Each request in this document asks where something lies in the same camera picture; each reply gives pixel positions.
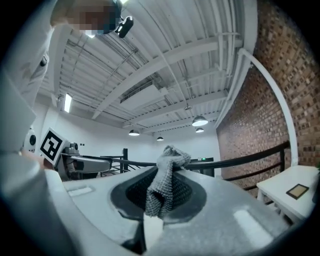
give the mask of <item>picture frame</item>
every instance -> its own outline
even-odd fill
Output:
[[[300,197],[302,197],[307,191],[309,190],[309,187],[297,184],[293,188],[290,188],[286,194],[290,197],[292,197],[295,200],[298,200]]]

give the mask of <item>white wall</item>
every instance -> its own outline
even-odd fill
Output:
[[[37,137],[36,148],[40,147],[41,139],[51,127],[68,141],[77,142],[82,155],[121,156],[123,148],[127,148],[129,160],[154,160],[153,137],[150,135],[130,136],[128,130],[57,111],[39,103],[34,105],[33,111],[37,115],[33,124]]]
[[[40,148],[40,142],[41,142],[41,132],[43,129],[44,121],[46,118],[46,114],[48,111],[48,106],[35,103],[33,106],[33,112],[36,114],[36,118],[32,124],[34,132],[35,132],[35,137],[36,137],[36,144],[35,144],[35,154],[39,155],[39,148]]]
[[[192,126],[165,131],[161,133],[164,141],[156,141],[159,133],[153,137],[146,134],[130,136],[126,129],[57,111],[40,103],[34,105],[33,111],[37,115],[33,123],[37,137],[36,153],[39,153],[41,139],[51,127],[70,142],[77,142],[82,155],[120,156],[122,149],[127,148],[129,160],[156,162],[165,146],[173,145],[189,153],[193,159],[213,157],[215,162],[220,161],[218,138],[211,124],[204,126],[202,133],[196,133]]]
[[[82,155],[121,156],[128,149],[128,159],[149,162],[152,159],[152,136],[141,134],[130,136],[129,131],[93,120],[61,113],[54,130],[79,146]]]
[[[187,152],[192,159],[213,158],[215,162],[220,161],[220,151],[216,130],[212,125],[203,126],[204,132],[196,133],[193,126],[168,130],[154,134],[154,153],[160,155],[166,145]],[[157,137],[163,137],[163,141],[156,141]]]

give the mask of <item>gray knit cloth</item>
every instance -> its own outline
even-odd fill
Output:
[[[166,146],[162,155],[158,158],[158,167],[151,185],[146,192],[145,214],[150,217],[162,219],[164,214],[172,209],[173,189],[172,174],[173,167],[184,167],[191,160],[191,156],[174,146]]]

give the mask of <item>white ceiling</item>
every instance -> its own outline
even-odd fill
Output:
[[[70,93],[86,117],[103,115],[142,132],[190,126],[197,115],[215,121],[244,46],[244,8],[242,0],[129,0],[122,16],[133,16],[134,25],[124,39],[58,27],[39,93],[53,103]],[[120,106],[151,84],[169,93],[148,107]]]

